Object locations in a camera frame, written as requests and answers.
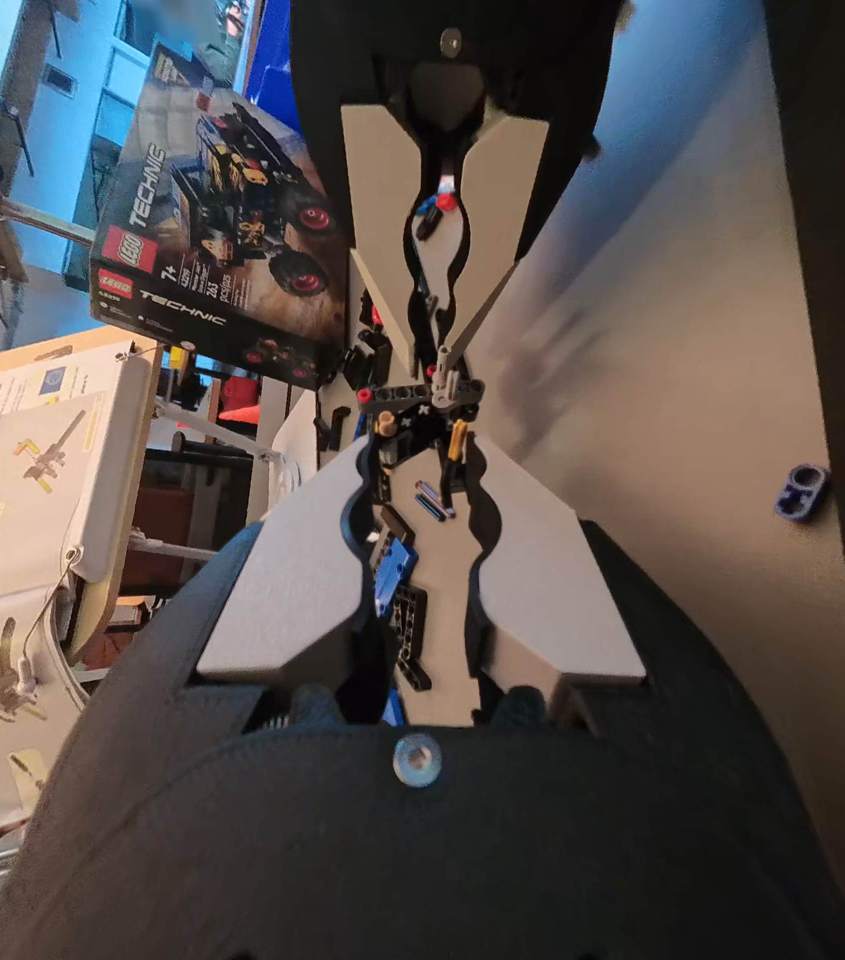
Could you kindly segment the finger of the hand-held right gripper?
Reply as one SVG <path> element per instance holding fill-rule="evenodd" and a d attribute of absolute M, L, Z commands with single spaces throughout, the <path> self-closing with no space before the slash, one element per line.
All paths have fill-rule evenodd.
<path fill-rule="evenodd" d="M 549 122 L 515 116 L 489 101 L 440 101 L 438 126 L 449 136 L 458 210 L 438 240 L 452 317 L 443 344 L 461 356 L 519 259 Z"/>
<path fill-rule="evenodd" d="M 354 264 L 394 357 L 417 378 L 425 369 L 409 318 L 416 280 L 406 251 L 422 186 L 422 155 L 412 132 L 383 104 L 343 104 L 341 120 Z"/>

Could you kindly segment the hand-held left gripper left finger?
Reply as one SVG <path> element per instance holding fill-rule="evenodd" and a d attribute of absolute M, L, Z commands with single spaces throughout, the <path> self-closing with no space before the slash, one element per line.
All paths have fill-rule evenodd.
<path fill-rule="evenodd" d="M 196 673 L 267 687 L 387 687 L 370 565 L 375 440 L 353 441 L 262 520 Z"/>

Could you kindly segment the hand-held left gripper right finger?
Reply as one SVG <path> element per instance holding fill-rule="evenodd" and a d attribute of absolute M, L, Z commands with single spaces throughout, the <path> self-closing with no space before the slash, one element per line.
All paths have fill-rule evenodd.
<path fill-rule="evenodd" d="M 498 445 L 469 435 L 465 661 L 502 693 L 532 688 L 550 718 L 577 686 L 635 687 L 647 669 L 576 512 Z"/>

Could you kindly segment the black toy brick assembly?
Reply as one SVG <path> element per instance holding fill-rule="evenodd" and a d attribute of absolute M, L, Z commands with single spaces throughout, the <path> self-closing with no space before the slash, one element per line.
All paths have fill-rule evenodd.
<path fill-rule="evenodd" d="M 462 490 L 467 435 L 484 394 L 485 384 L 470 375 L 465 356 L 456 356 L 444 343 L 421 380 L 378 386 L 360 397 L 361 409 L 371 416 L 373 427 L 365 436 L 371 439 L 380 471 L 375 495 L 378 504 L 391 502 L 391 481 L 398 467 L 433 450 L 438 458 L 438 479 L 416 483 L 428 483 L 451 498 L 453 505 L 453 494 Z"/>

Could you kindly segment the blue two-hole link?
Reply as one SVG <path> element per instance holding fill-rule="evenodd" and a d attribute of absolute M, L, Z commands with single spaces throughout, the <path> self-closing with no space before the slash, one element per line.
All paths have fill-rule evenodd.
<path fill-rule="evenodd" d="M 811 462 L 797 464 L 776 497 L 774 513 L 789 522 L 810 522 L 825 502 L 831 482 L 828 468 Z"/>

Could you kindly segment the grey desk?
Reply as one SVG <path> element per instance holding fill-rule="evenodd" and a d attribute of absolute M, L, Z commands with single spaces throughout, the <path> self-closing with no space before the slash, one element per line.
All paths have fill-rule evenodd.
<path fill-rule="evenodd" d="M 763 2 L 624 2 L 595 139 L 472 342 L 488 435 L 713 642 L 845 896 L 845 556 Z"/>

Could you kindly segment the blue plastic bin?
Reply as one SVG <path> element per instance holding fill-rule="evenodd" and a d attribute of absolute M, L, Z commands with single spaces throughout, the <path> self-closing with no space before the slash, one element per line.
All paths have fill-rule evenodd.
<path fill-rule="evenodd" d="M 266 1 L 260 6 L 259 30 L 244 97 L 297 134 L 302 125 L 292 82 L 290 1 Z"/>

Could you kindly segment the blue square toy panel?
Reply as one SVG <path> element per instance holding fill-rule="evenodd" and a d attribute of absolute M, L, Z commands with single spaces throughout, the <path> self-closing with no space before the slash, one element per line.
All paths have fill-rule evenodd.
<path fill-rule="evenodd" d="M 373 577 L 373 603 L 375 616 L 388 619 L 399 588 L 412 576 L 418 562 L 418 553 L 412 546 L 397 538 L 386 545 Z"/>

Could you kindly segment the heap of black toy beams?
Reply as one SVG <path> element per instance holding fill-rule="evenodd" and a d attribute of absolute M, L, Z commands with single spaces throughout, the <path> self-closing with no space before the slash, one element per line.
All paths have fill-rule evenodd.
<path fill-rule="evenodd" d="M 332 459 L 351 442 L 373 432 L 372 417 L 360 398 L 384 384 L 393 356 L 379 312 L 368 289 L 351 306 L 346 347 L 333 377 L 316 393 L 317 463 Z"/>

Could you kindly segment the orange traffic cone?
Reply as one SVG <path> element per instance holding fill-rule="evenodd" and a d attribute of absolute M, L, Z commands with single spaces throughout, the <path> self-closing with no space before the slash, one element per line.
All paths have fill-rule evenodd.
<path fill-rule="evenodd" d="M 272 433 L 285 422 L 287 385 L 269 377 L 231 375 L 224 380 L 218 420 L 263 427 Z"/>

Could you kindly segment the toy truck set box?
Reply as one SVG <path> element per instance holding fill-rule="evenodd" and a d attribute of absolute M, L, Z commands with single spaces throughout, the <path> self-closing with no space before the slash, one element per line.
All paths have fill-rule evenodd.
<path fill-rule="evenodd" d="M 303 138 L 158 43 L 90 257 L 95 319 L 318 390 L 348 251 Z"/>

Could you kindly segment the white booklet stand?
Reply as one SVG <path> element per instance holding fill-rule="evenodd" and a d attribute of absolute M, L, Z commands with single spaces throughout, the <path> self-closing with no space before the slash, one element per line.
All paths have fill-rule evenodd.
<path fill-rule="evenodd" d="M 20 384 L 24 378 L 39 371 L 56 371 L 64 377 L 65 385 L 72 385 L 79 390 L 108 391 L 110 405 L 104 429 L 99 431 L 96 476 L 85 500 L 84 551 L 78 566 L 80 576 L 76 601 L 66 639 L 61 643 L 68 666 L 67 648 L 72 642 L 70 635 L 83 631 L 90 638 L 99 623 L 109 619 L 106 612 L 84 612 L 89 606 L 84 591 L 103 586 L 103 610 L 110 606 L 112 580 L 119 579 L 115 572 L 116 563 L 124 560 L 127 552 L 121 543 L 130 533 L 125 518 L 130 504 L 130 489 L 139 484 L 141 459 L 152 419 L 155 402 L 152 383 L 154 364 L 152 354 L 125 340 L 75 351 L 69 347 L 66 350 L 45 351 L 36 360 L 8 363 L 0 370 L 0 383 L 12 381 Z M 87 702 L 84 687 L 73 669 L 70 669 Z"/>

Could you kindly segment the building instruction booklet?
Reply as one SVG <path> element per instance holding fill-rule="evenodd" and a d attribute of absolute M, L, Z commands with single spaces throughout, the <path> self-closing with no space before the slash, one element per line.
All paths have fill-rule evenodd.
<path fill-rule="evenodd" d="M 62 649 L 109 392 L 0 383 L 0 838 L 25 825 L 86 695 Z"/>

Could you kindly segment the grey metal pole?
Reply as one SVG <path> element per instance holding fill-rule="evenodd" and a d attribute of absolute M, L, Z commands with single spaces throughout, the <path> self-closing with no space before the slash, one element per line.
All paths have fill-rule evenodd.
<path fill-rule="evenodd" d="M 11 198 L 3 198 L 2 215 L 13 222 L 32 227 L 46 234 L 52 234 L 67 241 L 92 247 L 95 242 L 95 230 L 74 222 L 69 222 L 50 213 L 34 208 Z"/>

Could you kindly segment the black toy frame beam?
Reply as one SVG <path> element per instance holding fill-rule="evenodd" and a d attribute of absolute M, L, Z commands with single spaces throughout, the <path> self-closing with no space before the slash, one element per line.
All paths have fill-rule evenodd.
<path fill-rule="evenodd" d="M 392 600 L 390 627 L 397 640 L 395 665 L 409 687 L 416 692 L 432 688 L 421 656 L 429 608 L 429 595 L 410 584 L 399 585 Z"/>

